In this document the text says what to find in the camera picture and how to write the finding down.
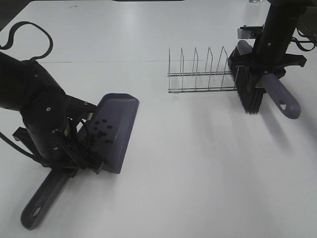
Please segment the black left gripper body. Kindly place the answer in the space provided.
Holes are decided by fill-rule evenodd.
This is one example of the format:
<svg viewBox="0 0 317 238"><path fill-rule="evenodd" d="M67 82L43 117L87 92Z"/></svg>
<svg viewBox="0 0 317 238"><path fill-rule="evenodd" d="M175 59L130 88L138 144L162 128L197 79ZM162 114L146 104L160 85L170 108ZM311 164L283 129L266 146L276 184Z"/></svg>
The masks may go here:
<svg viewBox="0 0 317 238"><path fill-rule="evenodd" d="M44 167L61 170L81 169L72 160L75 152L91 150L88 143L90 119L68 117L68 95L36 94L19 108L24 128L15 132L33 153L33 160Z"/></svg>

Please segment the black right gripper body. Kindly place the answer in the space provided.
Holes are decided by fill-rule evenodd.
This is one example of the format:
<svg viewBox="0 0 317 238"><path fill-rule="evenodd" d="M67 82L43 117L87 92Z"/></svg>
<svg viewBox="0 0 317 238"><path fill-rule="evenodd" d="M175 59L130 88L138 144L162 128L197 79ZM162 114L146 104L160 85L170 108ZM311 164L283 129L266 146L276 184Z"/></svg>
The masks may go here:
<svg viewBox="0 0 317 238"><path fill-rule="evenodd" d="M286 67L305 66L307 59L303 55L288 54L286 50L286 42L264 41L261 36L253 46L240 40L234 49L234 79L237 82L259 82L265 74L281 79L286 74Z"/></svg>

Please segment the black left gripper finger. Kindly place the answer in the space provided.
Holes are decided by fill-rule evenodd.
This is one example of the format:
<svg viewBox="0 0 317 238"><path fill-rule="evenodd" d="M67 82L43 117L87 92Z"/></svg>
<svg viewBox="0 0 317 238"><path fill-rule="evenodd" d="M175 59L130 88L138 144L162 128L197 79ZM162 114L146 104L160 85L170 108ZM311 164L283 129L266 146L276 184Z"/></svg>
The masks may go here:
<svg viewBox="0 0 317 238"><path fill-rule="evenodd" d="M101 156L97 151L87 149L75 152L72 156L72 160L81 169L92 170L97 175L103 170L103 166L108 163L108 160Z"/></svg>
<svg viewBox="0 0 317 238"><path fill-rule="evenodd" d="M91 119L97 106L68 95L68 117L72 119Z"/></svg>

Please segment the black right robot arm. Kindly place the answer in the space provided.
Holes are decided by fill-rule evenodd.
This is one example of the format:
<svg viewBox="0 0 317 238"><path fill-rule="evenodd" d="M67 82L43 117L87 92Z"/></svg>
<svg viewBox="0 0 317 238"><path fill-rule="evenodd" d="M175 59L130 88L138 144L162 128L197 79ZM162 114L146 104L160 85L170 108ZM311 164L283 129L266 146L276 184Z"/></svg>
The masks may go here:
<svg viewBox="0 0 317 238"><path fill-rule="evenodd" d="M291 42L300 47L300 42L293 38L299 19L305 8L312 6L311 0L271 0L263 26L241 26L238 28L236 48L228 59L230 71L243 81L247 73L261 75L265 72L284 75L288 66L304 67L303 55L288 54Z"/></svg>

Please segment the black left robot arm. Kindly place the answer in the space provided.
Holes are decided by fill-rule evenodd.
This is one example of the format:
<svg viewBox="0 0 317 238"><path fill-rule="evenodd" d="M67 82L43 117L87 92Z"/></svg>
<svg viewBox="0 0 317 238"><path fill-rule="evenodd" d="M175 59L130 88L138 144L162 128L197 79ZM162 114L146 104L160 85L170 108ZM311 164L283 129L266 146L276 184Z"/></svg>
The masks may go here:
<svg viewBox="0 0 317 238"><path fill-rule="evenodd" d="M25 125L13 136L28 151L0 136L15 150L43 167L68 173L102 170L105 161L92 151L86 124L96 105L67 95L38 62L0 55L0 106L19 112Z"/></svg>

